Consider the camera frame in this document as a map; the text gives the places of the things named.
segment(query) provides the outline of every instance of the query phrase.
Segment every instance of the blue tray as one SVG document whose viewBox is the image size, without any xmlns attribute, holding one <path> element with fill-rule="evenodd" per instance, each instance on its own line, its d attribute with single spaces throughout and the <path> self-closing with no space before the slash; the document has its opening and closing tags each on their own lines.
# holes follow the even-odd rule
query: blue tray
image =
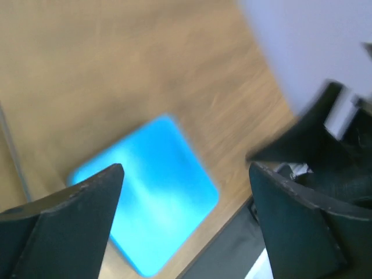
<svg viewBox="0 0 372 279">
<path fill-rule="evenodd" d="M 154 276 L 217 205 L 217 189 L 168 116 L 84 163 L 67 184 L 113 163 L 125 175 L 110 237 L 140 275 Z"/>
</svg>

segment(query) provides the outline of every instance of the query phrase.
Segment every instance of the wooden table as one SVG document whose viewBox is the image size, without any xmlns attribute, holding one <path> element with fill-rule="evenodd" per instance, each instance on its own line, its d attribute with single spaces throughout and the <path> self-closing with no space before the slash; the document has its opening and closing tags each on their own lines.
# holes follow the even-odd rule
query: wooden table
<svg viewBox="0 0 372 279">
<path fill-rule="evenodd" d="M 232 0 L 0 3 L 0 98 L 33 198 L 169 112 L 220 202 L 155 278 L 176 278 L 251 194 L 244 156 L 292 119 Z M 4 138 L 0 210 L 24 203 Z M 100 278 L 139 278 L 109 243 Z"/>
</svg>

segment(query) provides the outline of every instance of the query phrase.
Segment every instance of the wooden surface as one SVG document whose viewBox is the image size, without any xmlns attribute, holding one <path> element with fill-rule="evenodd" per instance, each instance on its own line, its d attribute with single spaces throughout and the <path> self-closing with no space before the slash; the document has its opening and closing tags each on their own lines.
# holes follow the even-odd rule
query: wooden surface
<svg viewBox="0 0 372 279">
<path fill-rule="evenodd" d="M 174 114 L 220 202 L 156 278 L 177 277 L 251 194 L 246 151 L 292 119 L 235 1 L 0 4 L 0 98 L 33 197 L 163 112 Z M 0 141 L 0 210 L 24 202 Z M 108 245 L 101 278 L 139 278 Z"/>
</svg>

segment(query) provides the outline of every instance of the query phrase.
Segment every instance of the silver metal part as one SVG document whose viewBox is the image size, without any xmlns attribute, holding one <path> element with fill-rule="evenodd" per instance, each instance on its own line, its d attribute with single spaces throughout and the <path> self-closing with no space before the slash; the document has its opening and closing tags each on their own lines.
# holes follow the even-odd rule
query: silver metal part
<svg viewBox="0 0 372 279">
<path fill-rule="evenodd" d="M 21 181 L 21 184 L 22 184 L 24 195 L 25 195 L 27 201 L 30 202 L 30 201 L 32 201 L 30 191 L 28 190 L 27 181 L 24 177 L 23 170 L 22 170 L 20 160 L 19 160 L 19 157 L 18 157 L 18 153 L 17 153 L 17 150 L 14 146 L 13 138 L 12 138 L 12 135 L 10 133 L 9 126 L 6 122 L 6 117 L 5 117 L 4 111 L 2 109 L 1 103 L 0 103 L 0 122 L 1 122 L 1 127 L 2 127 L 2 131 L 4 133 L 4 136 L 5 136 L 6 143 L 8 145 L 9 151 L 10 151 L 10 155 L 12 156 L 14 166 L 16 167 L 18 177 L 19 177 L 19 179 Z"/>
</svg>

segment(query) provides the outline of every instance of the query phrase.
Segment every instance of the blue plate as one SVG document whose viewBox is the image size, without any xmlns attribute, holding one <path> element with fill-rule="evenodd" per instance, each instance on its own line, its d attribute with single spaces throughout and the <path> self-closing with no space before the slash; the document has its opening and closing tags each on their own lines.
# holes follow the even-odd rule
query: blue plate
<svg viewBox="0 0 372 279">
<path fill-rule="evenodd" d="M 125 175 L 110 237 L 140 275 L 154 276 L 217 205 L 217 189 L 168 116 L 84 163 L 67 183 L 113 163 Z"/>
</svg>

